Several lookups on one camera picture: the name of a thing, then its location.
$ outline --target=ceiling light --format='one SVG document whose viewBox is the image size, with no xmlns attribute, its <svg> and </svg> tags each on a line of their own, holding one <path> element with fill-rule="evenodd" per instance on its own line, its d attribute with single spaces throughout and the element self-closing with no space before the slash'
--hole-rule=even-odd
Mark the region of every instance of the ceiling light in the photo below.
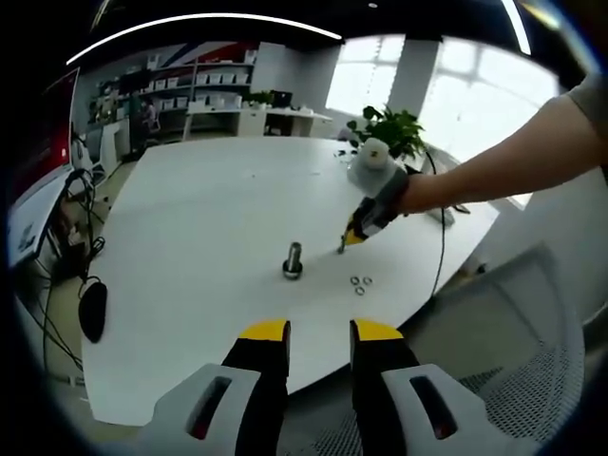
<svg viewBox="0 0 608 456">
<path fill-rule="evenodd" d="M 561 28 L 560 19 L 552 11 L 540 9 L 527 3 L 522 3 L 522 6 L 528 10 L 530 14 L 536 17 L 539 21 L 545 24 L 549 29 L 559 30 Z"/>
<path fill-rule="evenodd" d="M 517 11 L 517 7 L 513 0 L 501 0 L 503 2 L 504 9 L 511 20 L 511 25 L 513 26 L 513 30 L 515 30 L 515 36 L 517 37 L 517 42 L 520 44 L 520 51 L 524 54 L 530 55 L 530 44 L 528 43 L 528 37 L 525 34 L 525 29 L 523 28 L 522 18 L 520 17 L 520 12 Z"/>
<path fill-rule="evenodd" d="M 281 19 L 278 17 L 260 16 L 258 14 L 244 14 L 244 13 L 240 13 L 240 12 L 202 12 L 202 13 L 198 13 L 198 14 L 184 14 L 183 16 L 173 16 L 173 17 L 167 17 L 164 19 L 157 19 L 156 21 L 146 22 L 145 24 L 127 28 L 126 30 L 123 30 L 123 31 L 119 31 L 118 33 L 114 33 L 113 35 L 110 35 L 110 36 L 104 38 L 103 40 L 100 40 L 97 43 L 92 44 L 91 46 L 87 47 L 86 49 L 81 50 L 76 55 L 71 57 L 66 62 L 66 65 L 72 64 L 73 62 L 80 59 L 83 55 L 90 52 L 94 48 L 104 45 L 105 43 L 107 43 L 109 41 L 112 41 L 116 38 L 119 38 L 123 35 L 126 35 L 127 33 L 133 32 L 133 31 L 146 29 L 146 28 L 152 27 L 152 26 L 159 26 L 161 24 L 168 24 L 170 22 L 185 21 L 186 19 L 217 19 L 217 18 L 253 19 L 256 21 L 274 22 L 277 24 L 283 24 L 285 26 L 298 27 L 299 29 L 305 29 L 308 31 L 313 31 L 315 33 L 320 33 L 321 35 L 329 36 L 330 38 L 333 38 L 334 40 L 342 39 L 342 37 L 340 35 L 338 35 L 336 33 L 332 33 L 330 31 L 326 31 L 322 28 L 308 26 L 308 25 L 302 24 L 300 22 L 290 21 L 288 19 Z"/>
</svg>

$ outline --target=ceiling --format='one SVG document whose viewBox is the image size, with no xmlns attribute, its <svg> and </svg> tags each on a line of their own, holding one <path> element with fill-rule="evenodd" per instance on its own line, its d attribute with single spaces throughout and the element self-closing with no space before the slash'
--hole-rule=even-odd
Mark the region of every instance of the ceiling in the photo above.
<svg viewBox="0 0 608 456">
<path fill-rule="evenodd" d="M 36 27 L 46 39 L 36 46 L 49 74 L 65 72 L 65 61 L 83 48 L 118 31 L 165 17 L 195 12 L 246 12 L 290 19 L 344 38 L 405 33 L 410 39 L 439 40 L 444 35 L 489 43 L 519 52 L 517 39 L 501 0 L 63 0 L 43 2 Z M 559 35 L 520 8 L 532 58 L 556 71 L 566 87 L 582 72 Z M 235 19 L 179 21 L 129 33 L 83 56 L 77 64 L 96 67 L 136 50 L 205 40 L 270 41 L 301 51 L 336 42 L 307 30 L 268 22 Z"/>
</svg>

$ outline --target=white table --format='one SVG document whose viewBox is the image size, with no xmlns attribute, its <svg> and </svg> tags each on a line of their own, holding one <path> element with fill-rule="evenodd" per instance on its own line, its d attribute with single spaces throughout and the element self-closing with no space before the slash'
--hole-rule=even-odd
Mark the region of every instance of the white table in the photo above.
<svg viewBox="0 0 608 456">
<path fill-rule="evenodd" d="M 349 320 L 403 324 L 428 300 L 441 225 L 399 218 L 364 244 L 335 250 L 362 195 L 346 177 L 343 142 L 228 138 L 148 149 L 104 226 L 91 273 L 107 285 L 105 330 L 83 337 L 97 420 L 143 425 L 155 402 L 238 335 L 267 318 L 292 322 L 288 390 L 348 364 Z M 497 212 L 469 204 L 446 231 L 439 286 L 485 236 Z M 292 241 L 303 276 L 281 273 Z M 363 296 L 351 276 L 370 276 Z"/>
<path fill-rule="evenodd" d="M 333 120 L 331 117 L 313 112 L 295 111 L 290 108 L 233 108 L 212 109 L 204 102 L 190 102 L 186 112 L 186 120 L 183 127 L 182 141 L 190 136 L 192 120 L 195 115 L 228 114 L 234 116 L 233 124 L 237 136 L 257 137 L 264 135 L 264 126 L 268 114 L 293 117 L 294 125 L 291 136 L 307 138 L 329 138 L 332 134 Z"/>
<path fill-rule="evenodd" d="M 12 269 L 36 257 L 48 227 L 48 219 L 66 189 L 71 165 L 61 166 L 34 183 L 9 210 L 8 255 Z M 24 248 L 22 239 L 30 240 Z"/>
</svg>

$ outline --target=window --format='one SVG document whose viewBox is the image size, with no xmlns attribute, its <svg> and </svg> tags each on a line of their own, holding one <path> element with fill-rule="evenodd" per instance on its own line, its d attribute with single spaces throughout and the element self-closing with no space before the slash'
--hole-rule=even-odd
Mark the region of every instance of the window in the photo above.
<svg viewBox="0 0 608 456">
<path fill-rule="evenodd" d="M 384 108 L 389 100 L 404 35 L 349 40 L 340 49 L 325 107 L 360 116 L 367 105 Z"/>
<path fill-rule="evenodd" d="M 559 94 L 558 78 L 502 49 L 446 38 L 420 114 L 423 139 L 459 162 L 499 143 Z M 531 194 L 513 197 L 525 206 Z"/>
</svg>

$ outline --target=green leaves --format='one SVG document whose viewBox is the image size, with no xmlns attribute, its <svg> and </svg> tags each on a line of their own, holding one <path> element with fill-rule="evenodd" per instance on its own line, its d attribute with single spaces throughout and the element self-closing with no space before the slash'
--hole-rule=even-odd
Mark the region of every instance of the green leaves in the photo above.
<svg viewBox="0 0 608 456">
<path fill-rule="evenodd" d="M 389 146 L 390 154 L 394 157 L 401 155 L 420 154 L 425 150 L 425 144 L 420 138 L 420 131 L 424 128 L 418 124 L 416 116 L 409 114 L 406 110 L 393 112 L 388 107 L 380 112 L 373 106 L 363 109 L 363 118 L 367 125 L 363 130 L 358 129 L 357 121 L 346 124 L 361 143 L 368 138 L 377 138 Z M 358 147 L 359 142 L 350 141 L 353 147 Z"/>
</svg>

